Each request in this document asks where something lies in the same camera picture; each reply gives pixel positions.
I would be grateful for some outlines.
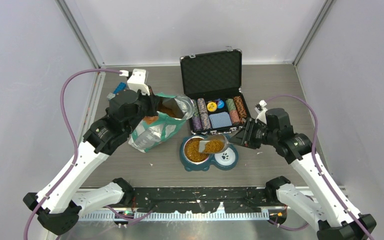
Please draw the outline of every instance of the poker chip case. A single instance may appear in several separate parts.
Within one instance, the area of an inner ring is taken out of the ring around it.
[[[230,133],[251,116],[241,93],[240,49],[182,56],[180,69],[183,91],[195,107],[189,120],[192,134]]]

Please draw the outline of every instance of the blue poker chip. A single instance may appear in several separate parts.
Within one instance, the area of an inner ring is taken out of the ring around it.
[[[217,108],[222,109],[225,106],[225,102],[223,100],[218,100]]]

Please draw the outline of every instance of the poker chip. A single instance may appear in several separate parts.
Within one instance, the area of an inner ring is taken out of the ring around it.
[[[207,106],[205,104],[204,98],[198,98],[196,100],[196,104],[198,106],[199,114],[206,114],[207,113]]]
[[[203,129],[203,126],[201,124],[201,119],[199,116],[192,117],[192,125],[193,125],[194,131],[201,131]]]
[[[213,101],[210,101],[207,105],[206,105],[206,109],[208,109],[209,112],[215,112],[217,110],[217,103],[213,102]]]
[[[201,123],[202,123],[203,130],[211,129],[211,123],[210,123],[210,118],[208,117],[208,113],[201,114]]]
[[[229,112],[236,111],[235,102],[233,101],[232,98],[229,98],[226,100],[226,105],[227,105],[227,109],[229,110]]]
[[[222,109],[225,106],[225,102],[223,100],[218,100],[217,108]]]
[[[240,96],[235,96],[233,98],[234,104],[236,106],[237,114],[241,119],[247,118],[247,112],[245,111],[245,105],[242,102],[242,98]]]
[[[241,123],[241,119],[239,118],[238,111],[232,110],[229,112],[230,120],[232,125],[238,125]]]
[[[198,104],[197,104],[197,101],[196,100],[192,100],[192,103],[193,103],[193,116],[194,117],[198,117],[198,119],[200,118],[200,112],[198,110]]]

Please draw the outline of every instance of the scoop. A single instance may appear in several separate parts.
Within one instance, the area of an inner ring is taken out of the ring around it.
[[[212,140],[218,140],[218,141],[222,142],[224,144],[224,147],[218,152],[208,152],[208,151],[204,152],[204,150],[206,148],[206,144]],[[228,138],[224,134],[220,133],[220,134],[208,136],[208,137],[202,139],[201,141],[199,141],[199,150],[198,151],[200,153],[204,153],[204,154],[219,154],[219,153],[226,151],[226,149],[228,149],[228,147],[229,147]]]

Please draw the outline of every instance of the stack of poker chips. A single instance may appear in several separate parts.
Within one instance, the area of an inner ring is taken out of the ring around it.
[[[241,123],[241,119],[239,118],[238,111],[235,107],[235,102],[232,98],[226,100],[227,109],[229,110],[230,120],[232,125],[238,125]]]
[[[196,100],[198,106],[199,115],[201,116],[201,123],[203,130],[211,129],[210,118],[208,117],[207,106],[204,98],[198,98]]]
[[[193,102],[193,116],[192,116],[192,125],[195,131],[201,131],[203,126],[201,125],[200,112],[198,110],[197,101],[192,100]]]
[[[236,105],[237,114],[241,118],[241,121],[244,122],[247,118],[247,112],[245,111],[245,105],[242,102],[241,96],[235,96],[233,98],[234,104]]]

